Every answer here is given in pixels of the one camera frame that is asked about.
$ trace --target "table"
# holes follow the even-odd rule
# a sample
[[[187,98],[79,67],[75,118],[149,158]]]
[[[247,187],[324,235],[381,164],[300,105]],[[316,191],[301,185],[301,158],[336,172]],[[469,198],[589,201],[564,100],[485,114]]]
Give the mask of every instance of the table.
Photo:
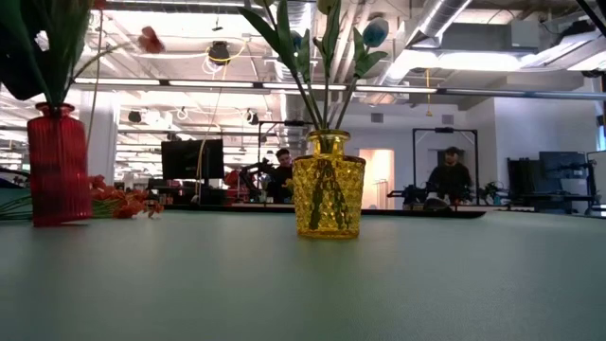
[[[0,225],[0,340],[606,340],[606,224],[538,213]]]

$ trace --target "doorway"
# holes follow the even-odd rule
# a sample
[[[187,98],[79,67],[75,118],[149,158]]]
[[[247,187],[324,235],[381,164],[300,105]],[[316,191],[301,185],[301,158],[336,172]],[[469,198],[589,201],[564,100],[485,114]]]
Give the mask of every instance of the doorway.
[[[395,153],[388,149],[361,149],[366,160],[362,208],[394,209],[395,201],[387,198],[395,185]]]

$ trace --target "red glass vase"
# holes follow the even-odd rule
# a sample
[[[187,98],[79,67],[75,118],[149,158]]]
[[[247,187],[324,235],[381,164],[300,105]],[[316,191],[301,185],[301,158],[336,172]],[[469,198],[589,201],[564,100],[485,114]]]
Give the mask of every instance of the red glass vase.
[[[27,123],[34,226],[88,219],[93,210],[84,124],[70,116],[69,104],[51,110],[39,103],[36,109],[43,116]]]

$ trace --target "yellow glass vase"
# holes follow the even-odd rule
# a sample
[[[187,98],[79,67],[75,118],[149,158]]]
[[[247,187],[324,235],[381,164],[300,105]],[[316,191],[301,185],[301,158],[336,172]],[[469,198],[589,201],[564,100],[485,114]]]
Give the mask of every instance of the yellow glass vase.
[[[349,133],[310,133],[313,155],[294,161],[294,210],[300,236],[350,239],[360,234],[363,158],[345,155]]]

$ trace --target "white column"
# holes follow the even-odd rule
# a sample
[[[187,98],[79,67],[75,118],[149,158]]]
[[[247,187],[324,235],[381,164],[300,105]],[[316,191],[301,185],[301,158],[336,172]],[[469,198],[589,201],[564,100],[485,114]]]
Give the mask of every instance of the white column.
[[[91,123],[93,92],[82,91],[80,102],[80,121],[84,123],[86,133]],[[116,162],[117,127],[120,121],[119,94],[97,92],[97,103],[93,115],[93,129],[88,146],[88,174],[103,175],[105,183],[114,183]]]
[[[129,171],[125,172],[124,177],[122,177],[122,182],[124,182],[125,190],[126,188],[134,189],[134,173]]]

